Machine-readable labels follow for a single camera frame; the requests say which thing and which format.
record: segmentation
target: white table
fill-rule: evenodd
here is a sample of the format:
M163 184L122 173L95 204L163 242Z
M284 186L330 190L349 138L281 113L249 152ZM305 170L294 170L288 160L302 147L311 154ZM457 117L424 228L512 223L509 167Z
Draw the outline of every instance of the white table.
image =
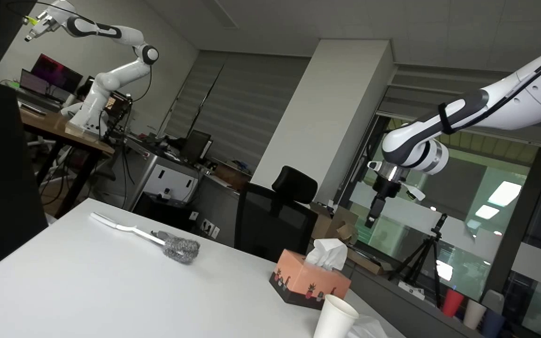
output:
M192 265L172 261L157 245L92 220L92 211L196 239L200 255ZM0 338L311 337L320 312L284 303L268 282L273 268L89 199L0 262ZM346 301L403 337L352 291Z

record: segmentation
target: chair headrest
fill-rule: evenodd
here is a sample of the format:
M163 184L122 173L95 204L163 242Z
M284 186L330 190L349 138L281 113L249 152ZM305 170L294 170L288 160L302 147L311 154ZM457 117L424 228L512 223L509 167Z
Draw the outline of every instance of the chair headrest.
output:
M284 165L272 189L282 199L309 204L316 195L318 184L301 171Z

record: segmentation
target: white pillar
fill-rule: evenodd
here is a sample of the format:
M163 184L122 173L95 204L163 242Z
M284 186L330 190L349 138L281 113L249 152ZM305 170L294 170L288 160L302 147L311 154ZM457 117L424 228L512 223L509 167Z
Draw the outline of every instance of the white pillar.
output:
M393 70L387 40L321 40L252 182L270 188L289 165L332 199Z

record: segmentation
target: tripod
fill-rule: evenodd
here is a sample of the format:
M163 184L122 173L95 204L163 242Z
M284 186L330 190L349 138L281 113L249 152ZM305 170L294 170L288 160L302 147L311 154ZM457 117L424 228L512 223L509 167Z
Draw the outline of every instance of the tripod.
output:
M391 274L389 274L388 280L392 280L395 276L399 276L400 272L404 270L405 267L408 266L408 263L414 259L415 255L417 255L419 252L421 254L416 259L415 263L412 265L412 268L406 273L406 276L404 276L404 281L406 284L410 285L416 285L417 284L417 278L419 277L419 274L421 273L421 268L423 267L423 263L425 263L425 259L427 258L427 255L429 254L429 250L433 248L433 288L435 292L435 305L440 308L441 307L441 300L440 300L440 276L438 276L438 263L436 262L436 259L438 259L438 242L440 241L440 238L442 238L442 233L440 233L440 229L442 229L442 226L444 225L444 221L448 217L447 214L442 214L440 216L440 219L436 223L436 225L431 229L431 231L435 234L433 236L429 236L423 240L423 243L416 248L416 250L406 257L402 264L400 264Z

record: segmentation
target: roller blind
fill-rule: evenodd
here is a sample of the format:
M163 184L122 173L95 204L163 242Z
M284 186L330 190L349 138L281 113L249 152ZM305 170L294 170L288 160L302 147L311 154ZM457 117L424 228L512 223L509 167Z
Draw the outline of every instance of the roller blind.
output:
M508 76L496 71L442 69L421 66L399 66L382 102L378 115L412 121L437 105L452 101ZM469 128L469 131L502 139L521 141L541 147L541 123L515 131L494 128Z
M223 70L194 129L212 135L210 156L222 161L240 160L253 170L283 117L309 58L200 52L180 95L181 105L177 104L172 112L169 134L185 136L223 62Z

